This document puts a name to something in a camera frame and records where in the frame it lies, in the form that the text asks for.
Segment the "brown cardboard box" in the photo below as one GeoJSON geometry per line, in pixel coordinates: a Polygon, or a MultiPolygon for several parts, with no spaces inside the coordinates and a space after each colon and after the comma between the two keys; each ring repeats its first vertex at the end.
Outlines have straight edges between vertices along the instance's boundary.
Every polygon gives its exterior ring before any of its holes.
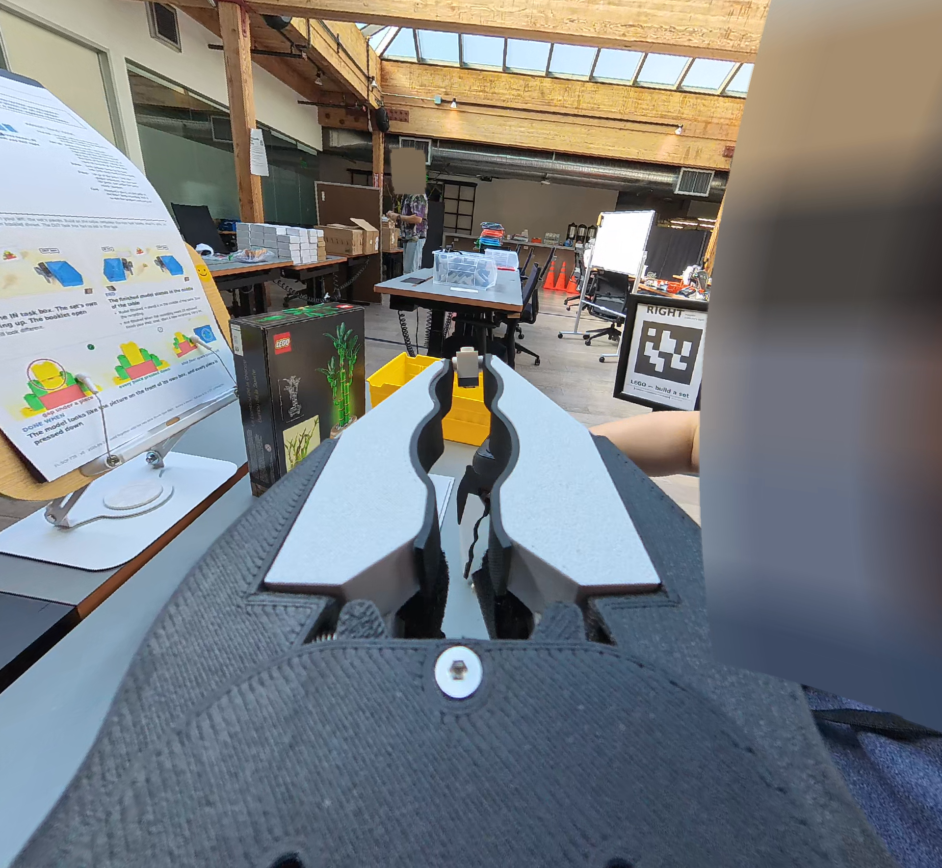
{"type": "Polygon", "coordinates": [[[381,252],[380,231],[368,221],[322,226],[326,253],[332,257],[359,257],[381,252]]]}

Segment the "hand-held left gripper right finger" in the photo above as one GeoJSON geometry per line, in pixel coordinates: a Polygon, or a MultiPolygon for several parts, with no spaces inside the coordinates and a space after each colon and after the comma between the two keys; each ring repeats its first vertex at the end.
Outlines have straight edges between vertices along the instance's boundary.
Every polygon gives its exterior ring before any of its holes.
{"type": "Polygon", "coordinates": [[[524,639],[553,603],[650,593],[661,580],[591,433],[500,359],[483,361],[491,411],[480,606],[492,638],[524,639]]]}

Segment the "stack of white boxes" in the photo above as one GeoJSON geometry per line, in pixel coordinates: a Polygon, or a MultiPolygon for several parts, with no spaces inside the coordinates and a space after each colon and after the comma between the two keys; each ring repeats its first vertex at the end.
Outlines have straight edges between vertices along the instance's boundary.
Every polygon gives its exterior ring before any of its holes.
{"type": "Polygon", "coordinates": [[[319,227],[235,224],[235,238],[241,262],[290,262],[308,265],[327,258],[323,230],[319,227]]]}

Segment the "black desk mat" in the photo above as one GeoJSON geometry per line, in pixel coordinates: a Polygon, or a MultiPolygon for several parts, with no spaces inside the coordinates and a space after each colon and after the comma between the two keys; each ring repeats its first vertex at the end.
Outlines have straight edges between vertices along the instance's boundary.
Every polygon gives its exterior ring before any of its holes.
{"type": "Polygon", "coordinates": [[[64,638],[79,621],[73,604],[1,593],[1,690],[64,638]]]}

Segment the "framed black white marker sign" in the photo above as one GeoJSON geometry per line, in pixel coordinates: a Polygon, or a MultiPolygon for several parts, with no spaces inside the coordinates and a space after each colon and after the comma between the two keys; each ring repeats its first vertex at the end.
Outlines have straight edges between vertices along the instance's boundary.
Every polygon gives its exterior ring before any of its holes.
{"type": "Polygon", "coordinates": [[[628,296],[613,396],[655,410],[700,408],[707,302],[628,296]]]}

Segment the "white document stand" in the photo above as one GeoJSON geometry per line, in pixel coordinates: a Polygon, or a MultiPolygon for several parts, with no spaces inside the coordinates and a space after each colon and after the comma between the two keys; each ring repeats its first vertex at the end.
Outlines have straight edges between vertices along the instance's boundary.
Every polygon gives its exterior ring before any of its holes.
{"type": "Polygon", "coordinates": [[[140,455],[82,491],[64,526],[44,511],[1,533],[2,555],[67,568],[117,568],[170,530],[246,462],[237,403],[183,433],[161,469],[140,455]]]}

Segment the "yellow plastic bin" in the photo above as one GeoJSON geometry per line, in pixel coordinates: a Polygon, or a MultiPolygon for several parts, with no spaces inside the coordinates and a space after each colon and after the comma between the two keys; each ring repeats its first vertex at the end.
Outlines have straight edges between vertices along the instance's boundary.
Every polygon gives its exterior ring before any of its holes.
{"type": "MultiPolygon", "coordinates": [[[[439,362],[440,359],[431,356],[411,357],[405,353],[394,357],[367,380],[371,406],[376,407],[427,367],[439,362]]],[[[484,403],[483,373],[478,374],[475,388],[461,387],[454,382],[451,410],[443,420],[444,439],[478,447],[488,438],[490,424],[491,414],[484,403]]]]}

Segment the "black lego box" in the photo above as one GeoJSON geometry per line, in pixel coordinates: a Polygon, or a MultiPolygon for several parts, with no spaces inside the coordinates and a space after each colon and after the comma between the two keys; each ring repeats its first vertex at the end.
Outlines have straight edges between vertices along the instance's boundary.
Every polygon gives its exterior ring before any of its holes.
{"type": "Polygon", "coordinates": [[[254,496],[366,414],[365,311],[320,304],[231,320],[254,496]]]}

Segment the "white rolling whiteboard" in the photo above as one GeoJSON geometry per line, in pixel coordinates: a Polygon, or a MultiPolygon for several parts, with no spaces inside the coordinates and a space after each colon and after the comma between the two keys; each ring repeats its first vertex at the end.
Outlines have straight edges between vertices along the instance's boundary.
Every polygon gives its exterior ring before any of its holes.
{"type": "Polygon", "coordinates": [[[642,253],[654,225],[655,212],[606,212],[600,219],[592,248],[586,252],[577,316],[580,316],[583,310],[588,310],[583,303],[593,268],[627,273],[632,278],[637,276],[642,253]]]}

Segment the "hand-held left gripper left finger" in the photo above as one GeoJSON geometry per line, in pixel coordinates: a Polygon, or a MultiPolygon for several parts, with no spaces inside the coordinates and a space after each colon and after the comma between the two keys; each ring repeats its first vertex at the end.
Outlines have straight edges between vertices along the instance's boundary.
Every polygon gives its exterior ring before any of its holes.
{"type": "Polygon", "coordinates": [[[434,359],[335,440],[265,576],[267,588],[398,614],[406,638],[442,638],[448,571],[430,469],[444,451],[453,370],[434,359]]]}

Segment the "grey wooden-edged desk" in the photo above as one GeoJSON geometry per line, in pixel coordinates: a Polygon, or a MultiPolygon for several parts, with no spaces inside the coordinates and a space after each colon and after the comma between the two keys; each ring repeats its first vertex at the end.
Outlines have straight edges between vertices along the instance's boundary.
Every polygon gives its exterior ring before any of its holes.
{"type": "Polygon", "coordinates": [[[420,269],[373,286],[376,294],[390,296],[390,308],[406,311],[430,310],[431,326],[427,354],[441,357],[450,351],[444,333],[447,312],[457,316],[459,331],[473,340],[477,352],[486,352],[488,331],[502,320],[518,319],[522,311],[522,292],[518,271],[498,271],[497,282],[489,289],[459,288],[454,283],[439,283],[433,269],[420,269]]]}

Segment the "person's right forearm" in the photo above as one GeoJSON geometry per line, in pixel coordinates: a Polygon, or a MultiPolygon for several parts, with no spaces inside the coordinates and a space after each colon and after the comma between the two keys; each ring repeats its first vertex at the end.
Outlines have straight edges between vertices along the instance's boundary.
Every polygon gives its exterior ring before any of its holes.
{"type": "Polygon", "coordinates": [[[700,412],[658,411],[590,428],[651,477],[700,472],[700,412]]]}

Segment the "wooden board with instruction sheet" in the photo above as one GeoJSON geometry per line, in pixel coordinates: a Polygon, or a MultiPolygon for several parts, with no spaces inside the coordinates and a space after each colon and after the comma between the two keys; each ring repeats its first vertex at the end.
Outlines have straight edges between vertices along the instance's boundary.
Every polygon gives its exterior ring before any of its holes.
{"type": "Polygon", "coordinates": [[[52,500],[234,400],[228,320],[118,148],[33,80],[1,104],[2,494],[52,500]]]}

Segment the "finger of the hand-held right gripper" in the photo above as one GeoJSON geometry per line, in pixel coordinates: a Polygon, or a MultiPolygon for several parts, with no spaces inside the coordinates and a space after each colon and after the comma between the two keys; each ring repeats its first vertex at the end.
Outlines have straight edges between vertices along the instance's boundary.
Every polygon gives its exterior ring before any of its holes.
{"type": "MultiPolygon", "coordinates": [[[[464,578],[468,579],[474,562],[475,546],[478,541],[478,529],[485,517],[491,513],[491,494],[498,478],[509,465],[512,450],[512,438],[508,434],[491,435],[477,448],[471,465],[465,470],[457,492],[457,516],[462,521],[465,503],[470,494],[476,495],[483,504],[483,513],[474,525],[472,541],[467,550],[464,578]]],[[[487,555],[490,557],[489,573],[491,579],[509,579],[512,548],[502,546],[498,540],[490,539],[487,555]]]]}

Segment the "black office chair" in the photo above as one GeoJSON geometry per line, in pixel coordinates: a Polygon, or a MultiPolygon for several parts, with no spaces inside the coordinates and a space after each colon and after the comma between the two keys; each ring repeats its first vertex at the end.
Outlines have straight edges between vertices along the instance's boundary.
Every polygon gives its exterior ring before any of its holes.
{"type": "Polygon", "coordinates": [[[592,318],[607,322],[607,326],[583,335],[584,343],[589,346],[599,337],[607,337],[618,343],[621,329],[625,323],[628,296],[632,286],[632,277],[627,273],[593,268],[590,271],[588,286],[583,305],[587,306],[592,318]]]}
{"type": "Polygon", "coordinates": [[[206,205],[171,203],[171,212],[183,239],[193,248],[203,244],[215,253],[230,251],[206,205]]]}
{"type": "Polygon", "coordinates": [[[539,314],[539,298],[538,290],[541,284],[541,268],[538,264],[533,266],[529,276],[525,281],[525,285],[522,293],[522,311],[520,318],[514,321],[512,334],[511,334],[511,344],[512,347],[508,347],[508,356],[510,358],[510,366],[515,366],[515,357],[518,354],[525,354],[533,356],[534,365],[538,366],[541,363],[541,356],[532,352],[526,346],[520,344],[520,341],[523,339],[524,334],[521,331],[522,324],[534,324],[536,318],[539,314]]]}

